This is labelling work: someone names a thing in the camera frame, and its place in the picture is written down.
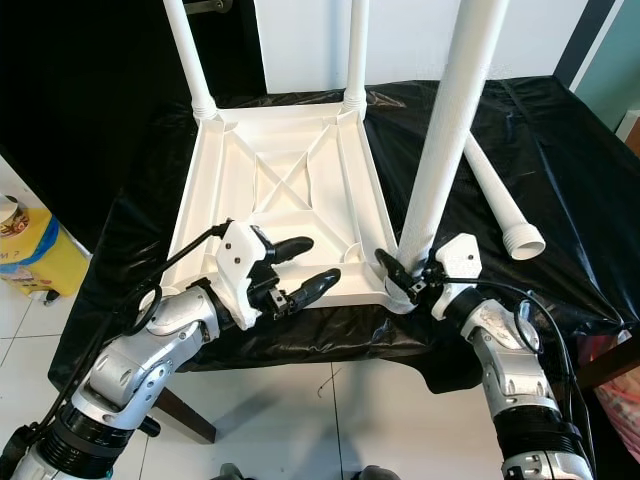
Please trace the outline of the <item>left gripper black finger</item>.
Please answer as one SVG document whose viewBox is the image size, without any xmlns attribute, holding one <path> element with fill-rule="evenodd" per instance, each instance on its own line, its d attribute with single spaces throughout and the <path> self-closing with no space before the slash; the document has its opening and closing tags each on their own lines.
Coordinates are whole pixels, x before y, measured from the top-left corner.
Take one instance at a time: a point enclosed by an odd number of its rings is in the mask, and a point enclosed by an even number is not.
<svg viewBox="0 0 640 480">
<path fill-rule="evenodd" d="M 284 239 L 282 242 L 274 243 L 268 251 L 268 261 L 270 264 L 283 264 L 296 257 L 301 256 L 302 253 L 307 253 L 314 248 L 314 239 L 310 237 L 300 236 L 289 239 Z"/>
<path fill-rule="evenodd" d="M 319 301 L 330 288 L 339 282 L 340 276 L 342 276 L 342 271 L 338 268 L 332 268 L 321 271 L 321 273 L 302 282 L 300 287 L 291 293 L 291 311 L 301 311 Z"/>
</svg>

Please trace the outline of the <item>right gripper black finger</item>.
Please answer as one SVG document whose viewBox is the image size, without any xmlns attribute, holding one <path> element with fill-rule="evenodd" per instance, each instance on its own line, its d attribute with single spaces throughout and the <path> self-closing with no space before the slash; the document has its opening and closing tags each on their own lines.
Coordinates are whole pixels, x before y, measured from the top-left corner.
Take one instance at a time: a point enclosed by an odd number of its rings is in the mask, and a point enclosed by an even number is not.
<svg viewBox="0 0 640 480">
<path fill-rule="evenodd" d="M 399 264 L 396 257 L 393 257 L 385 250 L 378 250 L 378 261 L 380 265 L 387 269 L 387 278 L 406 297 L 417 296 L 417 278 L 408 273 L 404 266 Z"/>
</svg>

